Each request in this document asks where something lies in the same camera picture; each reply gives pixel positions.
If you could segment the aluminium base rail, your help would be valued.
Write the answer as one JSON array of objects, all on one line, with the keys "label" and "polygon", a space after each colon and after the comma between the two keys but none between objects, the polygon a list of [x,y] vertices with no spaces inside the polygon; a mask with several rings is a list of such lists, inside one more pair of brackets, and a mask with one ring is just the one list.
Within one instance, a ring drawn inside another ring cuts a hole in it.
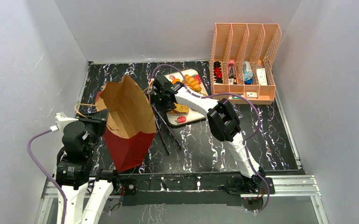
[{"label": "aluminium base rail", "polygon": [[[271,186],[275,189],[275,193],[271,196],[310,197],[318,223],[329,223],[322,204],[321,193],[313,175],[276,175],[270,178],[272,179]],[[50,181],[46,181],[36,219],[37,224],[48,223],[54,198],[57,198],[56,187]]]}]

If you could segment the metal tongs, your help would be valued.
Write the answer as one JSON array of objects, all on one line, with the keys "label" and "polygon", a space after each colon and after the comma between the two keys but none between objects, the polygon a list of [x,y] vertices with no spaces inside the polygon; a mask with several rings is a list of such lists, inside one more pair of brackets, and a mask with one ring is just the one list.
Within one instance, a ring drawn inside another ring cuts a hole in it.
[{"label": "metal tongs", "polygon": [[168,131],[168,136],[174,141],[176,147],[178,150],[181,150],[182,147],[180,145],[180,143],[178,142],[177,138],[175,137],[173,131],[171,130],[171,128],[169,127],[169,125],[166,123],[165,119],[163,118],[163,116],[158,112],[155,104],[152,104],[152,110],[153,110],[153,113],[155,115],[155,124],[157,126],[157,132],[159,133],[160,135],[160,139],[161,139],[161,142],[163,143],[164,145],[164,149],[165,149],[165,152],[166,154],[169,156],[170,155],[170,152],[169,152],[169,147],[167,146],[166,142],[165,142],[165,138],[163,136],[163,130],[167,130]]}]

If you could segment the tan round fake bread slice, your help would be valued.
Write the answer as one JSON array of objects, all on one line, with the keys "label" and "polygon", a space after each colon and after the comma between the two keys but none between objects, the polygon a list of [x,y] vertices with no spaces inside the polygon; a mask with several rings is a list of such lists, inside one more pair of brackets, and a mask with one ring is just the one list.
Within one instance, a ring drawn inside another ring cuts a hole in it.
[{"label": "tan round fake bread slice", "polygon": [[174,109],[170,110],[170,113],[189,113],[190,108],[185,105],[174,103]]}]

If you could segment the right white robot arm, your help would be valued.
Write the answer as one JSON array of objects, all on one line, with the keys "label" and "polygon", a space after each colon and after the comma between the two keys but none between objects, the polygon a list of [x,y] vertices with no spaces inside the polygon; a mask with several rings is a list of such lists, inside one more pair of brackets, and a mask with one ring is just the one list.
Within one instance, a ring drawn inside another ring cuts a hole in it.
[{"label": "right white robot arm", "polygon": [[166,77],[152,81],[151,99],[158,110],[168,112],[175,108],[175,104],[179,104],[207,118],[212,136],[231,152],[243,179],[242,183],[229,182],[226,191],[257,193],[262,189],[265,172],[247,149],[240,120],[228,99],[208,98],[181,82],[173,84]]}]

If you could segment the pink tube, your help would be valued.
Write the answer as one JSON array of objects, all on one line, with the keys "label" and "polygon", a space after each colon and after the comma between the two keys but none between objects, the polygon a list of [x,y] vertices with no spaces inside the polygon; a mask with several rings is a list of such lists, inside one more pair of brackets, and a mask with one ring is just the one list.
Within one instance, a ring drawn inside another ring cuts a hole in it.
[{"label": "pink tube", "polygon": [[229,60],[228,62],[228,81],[229,84],[237,84],[235,60]]}]

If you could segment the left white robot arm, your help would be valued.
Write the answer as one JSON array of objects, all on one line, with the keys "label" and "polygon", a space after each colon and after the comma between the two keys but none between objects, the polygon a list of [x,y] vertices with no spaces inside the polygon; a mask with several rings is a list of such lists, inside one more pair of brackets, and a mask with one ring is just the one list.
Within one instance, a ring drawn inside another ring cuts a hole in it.
[{"label": "left white robot arm", "polygon": [[108,116],[108,109],[74,118],[62,112],[55,116],[56,127],[63,133],[55,179],[60,186],[58,222],[97,224],[109,195],[121,189],[121,181],[113,177],[114,171],[101,169],[94,180],[90,198],[84,204],[93,155],[105,133]]}]

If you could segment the small white card box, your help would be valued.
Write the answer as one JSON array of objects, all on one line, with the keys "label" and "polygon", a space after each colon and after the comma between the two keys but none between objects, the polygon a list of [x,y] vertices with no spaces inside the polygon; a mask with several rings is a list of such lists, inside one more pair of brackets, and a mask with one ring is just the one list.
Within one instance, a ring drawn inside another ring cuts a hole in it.
[{"label": "small white card box", "polygon": [[246,98],[258,98],[256,92],[246,92]]}]

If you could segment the small striped fake croissant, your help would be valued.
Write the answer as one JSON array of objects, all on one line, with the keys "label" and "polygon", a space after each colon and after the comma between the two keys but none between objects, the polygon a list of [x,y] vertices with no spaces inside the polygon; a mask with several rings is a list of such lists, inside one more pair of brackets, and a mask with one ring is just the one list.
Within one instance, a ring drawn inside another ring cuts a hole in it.
[{"label": "small striped fake croissant", "polygon": [[186,85],[188,87],[190,87],[191,90],[193,90],[195,92],[201,92],[202,88],[197,79],[195,79],[193,76],[190,76],[190,75],[185,75],[184,78],[185,78]]}]

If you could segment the strawberry print tray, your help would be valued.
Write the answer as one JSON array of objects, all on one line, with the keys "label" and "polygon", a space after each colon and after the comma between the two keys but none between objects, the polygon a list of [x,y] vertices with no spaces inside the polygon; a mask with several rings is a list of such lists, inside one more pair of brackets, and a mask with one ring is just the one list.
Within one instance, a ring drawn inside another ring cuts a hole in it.
[{"label": "strawberry print tray", "polygon": [[[182,71],[183,75],[192,76],[196,79],[201,87],[200,94],[207,95],[207,90],[205,85],[202,82],[201,77],[199,76],[198,72],[194,69],[187,69]],[[169,81],[173,81],[175,79],[183,80],[182,76],[179,72],[173,72],[164,75]],[[166,113],[167,121],[172,126],[180,126],[188,123],[192,123],[194,121],[205,119],[206,117],[197,111],[193,110],[192,108],[189,109],[188,113],[176,113],[176,112],[167,112]]]}]

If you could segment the red brown paper bag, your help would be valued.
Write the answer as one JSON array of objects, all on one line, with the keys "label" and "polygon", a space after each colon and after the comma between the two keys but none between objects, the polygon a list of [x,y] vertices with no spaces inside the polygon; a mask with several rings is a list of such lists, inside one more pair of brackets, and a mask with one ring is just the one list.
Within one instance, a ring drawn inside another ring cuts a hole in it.
[{"label": "red brown paper bag", "polygon": [[129,76],[107,82],[91,104],[108,110],[103,135],[116,170],[121,173],[140,166],[157,132],[147,96]]}]

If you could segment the peach desk organizer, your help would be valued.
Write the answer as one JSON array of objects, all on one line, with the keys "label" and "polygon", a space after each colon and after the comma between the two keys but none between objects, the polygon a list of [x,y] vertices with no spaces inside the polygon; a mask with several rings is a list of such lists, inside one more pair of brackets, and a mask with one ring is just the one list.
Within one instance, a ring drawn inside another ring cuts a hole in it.
[{"label": "peach desk organizer", "polygon": [[255,105],[275,100],[272,65],[282,32],[279,24],[216,23],[209,60],[210,88],[215,99]]}]

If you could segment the red black bottle stack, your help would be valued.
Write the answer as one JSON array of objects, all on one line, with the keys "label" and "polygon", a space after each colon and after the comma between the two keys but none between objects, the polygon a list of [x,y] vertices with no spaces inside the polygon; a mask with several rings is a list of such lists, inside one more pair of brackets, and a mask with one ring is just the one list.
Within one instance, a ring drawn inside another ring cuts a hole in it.
[{"label": "red black bottle stack", "polygon": [[219,61],[215,61],[214,62],[214,77],[215,77],[215,82],[218,84],[222,84],[223,80],[222,80],[222,70],[221,70],[221,62]]}]

